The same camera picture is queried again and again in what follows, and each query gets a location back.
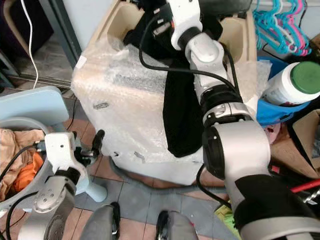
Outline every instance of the green bottle cap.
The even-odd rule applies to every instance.
[[[320,92],[320,65],[312,61],[303,61],[290,73],[294,87],[304,94]]]

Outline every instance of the plastic bottle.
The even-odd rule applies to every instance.
[[[320,65],[295,62],[269,80],[263,98],[274,105],[294,106],[320,96]]]

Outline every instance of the black shoe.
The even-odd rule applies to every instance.
[[[155,240],[164,240],[168,238],[168,219],[168,211],[163,210],[160,212],[156,222]]]
[[[120,205],[117,202],[112,202],[110,205],[113,207],[112,232],[116,233],[115,235],[113,235],[113,239],[118,240],[120,237]]]

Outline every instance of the white cable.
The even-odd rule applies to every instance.
[[[25,1],[24,1],[24,0],[21,0],[21,4],[22,4],[22,8],[23,8],[24,14],[25,14],[26,18],[28,19],[28,22],[29,22],[29,25],[30,25],[29,55],[30,55],[30,58],[31,58],[31,61],[32,61],[32,64],[33,64],[33,66],[34,66],[35,73],[36,73],[36,78],[35,78],[35,82],[34,82],[34,85],[33,85],[33,89],[35,89],[35,88],[36,88],[36,85],[37,85],[37,82],[38,82],[39,73],[38,73],[38,69],[37,69],[37,66],[36,66],[36,64],[35,64],[34,58],[33,58],[33,56],[32,56],[32,52],[31,52],[33,26],[32,26],[32,22],[31,22],[30,16],[29,16],[28,11],[27,11],[27,8],[26,8]]]

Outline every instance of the gray pant leg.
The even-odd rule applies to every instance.
[[[169,240],[199,240],[196,230],[189,219],[176,211],[169,212]]]
[[[80,240],[112,240],[112,206],[97,209],[86,223]]]

